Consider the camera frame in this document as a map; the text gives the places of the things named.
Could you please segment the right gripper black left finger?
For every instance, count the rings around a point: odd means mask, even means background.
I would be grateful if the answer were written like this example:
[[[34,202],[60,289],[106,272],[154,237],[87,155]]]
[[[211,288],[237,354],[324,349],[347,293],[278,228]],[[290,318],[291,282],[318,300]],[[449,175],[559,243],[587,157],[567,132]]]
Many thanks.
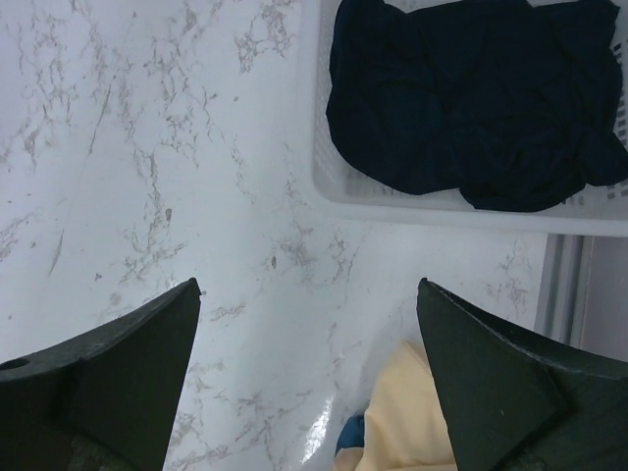
[[[1,365],[4,470],[160,470],[200,314],[189,279]]]

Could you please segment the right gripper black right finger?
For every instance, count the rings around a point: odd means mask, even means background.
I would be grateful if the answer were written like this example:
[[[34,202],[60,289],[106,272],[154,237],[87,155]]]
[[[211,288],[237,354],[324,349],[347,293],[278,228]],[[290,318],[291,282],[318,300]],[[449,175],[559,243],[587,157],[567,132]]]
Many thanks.
[[[627,364],[423,279],[417,318],[460,470],[624,470]]]

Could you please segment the yellow t-shirt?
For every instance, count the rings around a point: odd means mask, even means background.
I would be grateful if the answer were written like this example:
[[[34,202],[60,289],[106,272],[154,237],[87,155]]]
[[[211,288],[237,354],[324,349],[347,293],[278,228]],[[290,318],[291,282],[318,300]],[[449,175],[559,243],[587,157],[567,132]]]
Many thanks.
[[[403,341],[379,374],[363,413],[363,448],[336,454],[335,470],[455,470],[425,348]]]

